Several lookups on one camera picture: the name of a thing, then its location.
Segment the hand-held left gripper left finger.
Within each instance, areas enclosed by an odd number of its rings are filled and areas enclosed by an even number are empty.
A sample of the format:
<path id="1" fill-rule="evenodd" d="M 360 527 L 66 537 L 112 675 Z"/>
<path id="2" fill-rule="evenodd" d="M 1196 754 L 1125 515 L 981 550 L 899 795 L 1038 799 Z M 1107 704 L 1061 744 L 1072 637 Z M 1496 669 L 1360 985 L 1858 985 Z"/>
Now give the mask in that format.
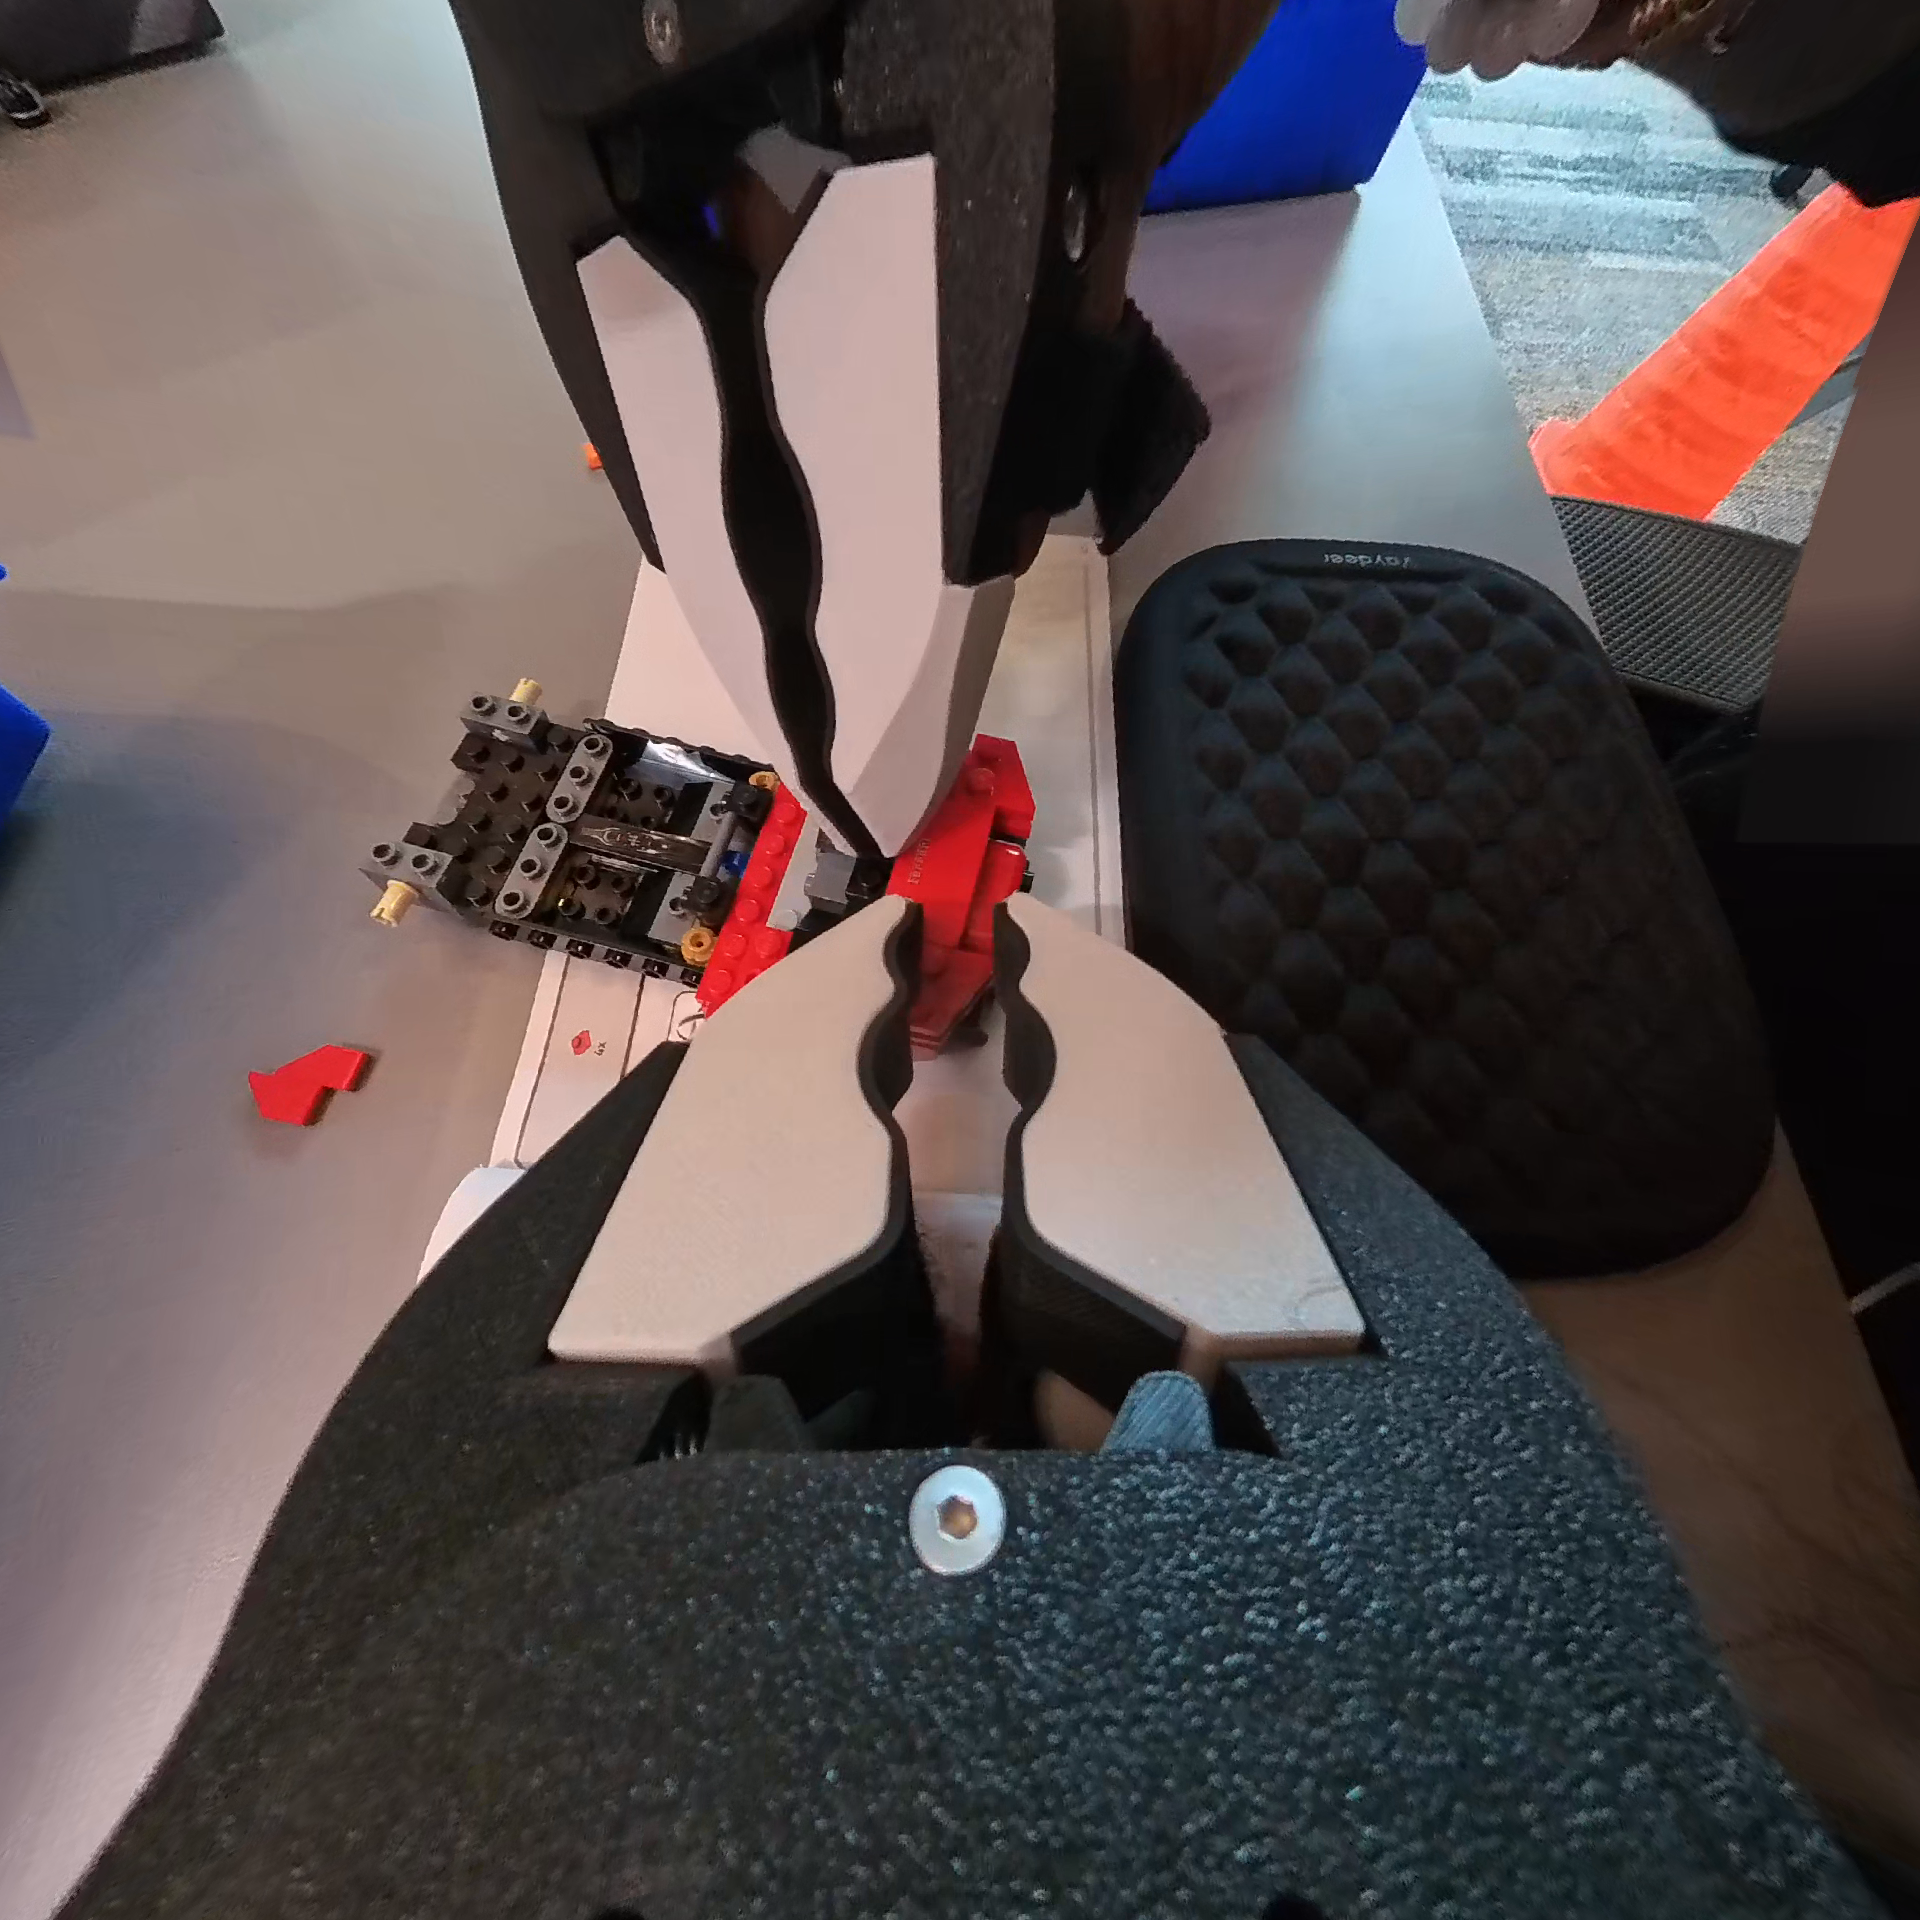
<path id="1" fill-rule="evenodd" d="M 804 1421 L 947 1421 L 896 1106 L 920 907 L 884 899 L 661 1041 L 555 1149 L 577 1390 L 770 1382 Z"/>

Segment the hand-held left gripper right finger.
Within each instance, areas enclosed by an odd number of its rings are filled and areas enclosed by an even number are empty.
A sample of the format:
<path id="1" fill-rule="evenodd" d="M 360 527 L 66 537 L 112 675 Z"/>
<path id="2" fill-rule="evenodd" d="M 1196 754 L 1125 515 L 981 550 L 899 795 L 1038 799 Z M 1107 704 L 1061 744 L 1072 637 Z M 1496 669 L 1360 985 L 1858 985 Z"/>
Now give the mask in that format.
<path id="1" fill-rule="evenodd" d="M 1018 1101 L 993 1334 L 1118 1411 L 1148 1372 L 1358 1358 L 1365 1319 L 1243 1051 L 1188 992 L 1054 907 L 995 911 Z"/>

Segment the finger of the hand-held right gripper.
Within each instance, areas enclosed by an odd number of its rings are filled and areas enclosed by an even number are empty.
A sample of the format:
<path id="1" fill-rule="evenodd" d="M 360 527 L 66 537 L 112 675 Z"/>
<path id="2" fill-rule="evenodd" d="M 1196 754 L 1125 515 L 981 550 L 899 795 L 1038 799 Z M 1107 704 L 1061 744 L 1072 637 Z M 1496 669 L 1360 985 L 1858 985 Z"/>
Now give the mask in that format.
<path id="1" fill-rule="evenodd" d="M 748 747 L 863 847 L 829 771 L 835 701 L 811 633 L 821 543 L 770 416 L 760 292 L 714 253 L 613 236 L 580 261 L 592 331 L 698 704 L 727 698 Z"/>
<path id="2" fill-rule="evenodd" d="M 821 181 L 762 308 L 821 539 L 829 774 L 884 855 L 914 849 L 974 751 L 1018 589 L 947 581 L 935 181 L 935 157 Z"/>

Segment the blue plastic bin with divider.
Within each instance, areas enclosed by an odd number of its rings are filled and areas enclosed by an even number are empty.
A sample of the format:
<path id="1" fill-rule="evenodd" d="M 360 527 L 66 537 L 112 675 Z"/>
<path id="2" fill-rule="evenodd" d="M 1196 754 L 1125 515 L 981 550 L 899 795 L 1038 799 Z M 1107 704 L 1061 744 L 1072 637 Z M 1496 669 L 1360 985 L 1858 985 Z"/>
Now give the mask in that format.
<path id="1" fill-rule="evenodd" d="M 1295 203 L 1373 181 L 1425 77 L 1395 5 L 1281 5 L 1142 212 Z"/>

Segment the person's right forearm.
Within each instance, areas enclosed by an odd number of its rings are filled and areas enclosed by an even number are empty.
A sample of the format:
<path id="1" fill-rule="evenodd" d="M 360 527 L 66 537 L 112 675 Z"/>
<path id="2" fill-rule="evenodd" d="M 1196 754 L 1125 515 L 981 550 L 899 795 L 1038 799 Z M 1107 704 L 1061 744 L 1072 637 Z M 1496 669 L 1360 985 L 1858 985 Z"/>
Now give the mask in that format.
<path id="1" fill-rule="evenodd" d="M 1916 5 L 1602 5 L 1566 67 L 1630 60 L 1724 144 L 1860 205 L 1916 195 Z"/>

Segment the angled red lego piece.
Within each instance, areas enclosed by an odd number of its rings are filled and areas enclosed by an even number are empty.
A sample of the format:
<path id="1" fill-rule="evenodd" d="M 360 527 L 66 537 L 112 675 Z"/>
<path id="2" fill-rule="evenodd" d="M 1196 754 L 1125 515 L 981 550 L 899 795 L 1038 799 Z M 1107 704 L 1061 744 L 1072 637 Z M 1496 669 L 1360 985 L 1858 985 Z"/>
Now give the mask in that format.
<path id="1" fill-rule="evenodd" d="M 275 1071 L 250 1071 L 252 1106 L 260 1122 L 313 1127 L 328 1101 L 356 1093 L 374 1056 L 356 1046 L 328 1041 Z"/>

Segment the person's right hand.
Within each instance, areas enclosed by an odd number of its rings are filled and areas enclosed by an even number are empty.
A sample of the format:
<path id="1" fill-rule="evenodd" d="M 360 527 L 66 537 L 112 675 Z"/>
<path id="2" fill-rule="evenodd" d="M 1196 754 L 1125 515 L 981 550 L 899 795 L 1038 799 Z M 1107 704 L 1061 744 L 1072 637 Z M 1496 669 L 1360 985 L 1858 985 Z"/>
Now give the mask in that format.
<path id="1" fill-rule="evenodd" d="M 1142 199 L 1279 5 L 1066 5 L 1066 187 L 1086 195 L 1078 328 L 1118 331 Z"/>

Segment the white instruction booklet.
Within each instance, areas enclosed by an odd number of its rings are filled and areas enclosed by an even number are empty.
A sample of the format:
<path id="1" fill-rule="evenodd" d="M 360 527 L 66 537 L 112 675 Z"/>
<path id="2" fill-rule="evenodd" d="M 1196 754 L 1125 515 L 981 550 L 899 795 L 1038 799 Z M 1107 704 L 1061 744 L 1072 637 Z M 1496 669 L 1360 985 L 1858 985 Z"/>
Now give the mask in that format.
<path id="1" fill-rule="evenodd" d="M 697 659 L 673 593 L 643 568 L 610 680 L 625 729 L 691 722 L 724 754 L 760 755 L 735 701 Z M 1032 894 L 1095 935 L 1125 944 L 1118 807 L 1116 638 L 1107 565 L 1090 539 L 1051 537 L 1019 581 L 990 680 L 980 734 L 1013 740 L 1035 797 L 1027 836 Z M 697 1032 L 697 992 L 677 977 L 643 977 L 548 950 L 521 1046 L 492 1161 L 445 1203 L 419 1275 L 657 1041 Z M 937 1287 L 981 1281 L 997 1220 L 1000 1127 L 1013 1106 L 1000 1082 L 997 1012 L 990 1046 L 955 1046 L 915 1066 L 899 1101 L 920 1233 Z"/>

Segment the black honeycomb seat cushion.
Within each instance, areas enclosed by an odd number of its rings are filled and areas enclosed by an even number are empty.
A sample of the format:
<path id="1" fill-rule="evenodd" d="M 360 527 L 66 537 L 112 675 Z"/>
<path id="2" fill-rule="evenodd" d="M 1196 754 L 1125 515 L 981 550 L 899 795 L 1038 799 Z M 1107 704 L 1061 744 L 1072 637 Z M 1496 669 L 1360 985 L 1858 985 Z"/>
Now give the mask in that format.
<path id="1" fill-rule="evenodd" d="M 1521 1281 L 1684 1259 L 1776 1146 L 1757 998 L 1624 680 L 1425 545 L 1234 543 L 1118 644 L 1130 948 Z"/>

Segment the orange traffic cone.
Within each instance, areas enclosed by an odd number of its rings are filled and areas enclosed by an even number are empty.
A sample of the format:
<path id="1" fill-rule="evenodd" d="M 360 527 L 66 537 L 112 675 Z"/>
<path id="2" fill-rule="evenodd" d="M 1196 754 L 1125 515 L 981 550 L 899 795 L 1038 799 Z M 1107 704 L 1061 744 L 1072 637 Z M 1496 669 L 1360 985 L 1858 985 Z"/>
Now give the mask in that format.
<path id="1" fill-rule="evenodd" d="M 1548 494 L 1705 519 L 1881 316 L 1916 203 L 1829 187 L 1580 418 L 1530 454 Z"/>

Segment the black mesh chair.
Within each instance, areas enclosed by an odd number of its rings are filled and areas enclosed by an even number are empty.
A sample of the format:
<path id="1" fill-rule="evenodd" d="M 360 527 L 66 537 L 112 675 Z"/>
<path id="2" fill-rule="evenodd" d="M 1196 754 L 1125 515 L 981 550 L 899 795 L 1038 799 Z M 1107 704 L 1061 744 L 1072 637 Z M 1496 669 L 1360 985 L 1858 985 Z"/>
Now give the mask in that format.
<path id="1" fill-rule="evenodd" d="M 1805 547 L 1745 529 L 1548 497 L 1620 680 L 1700 713 L 1763 701 Z"/>

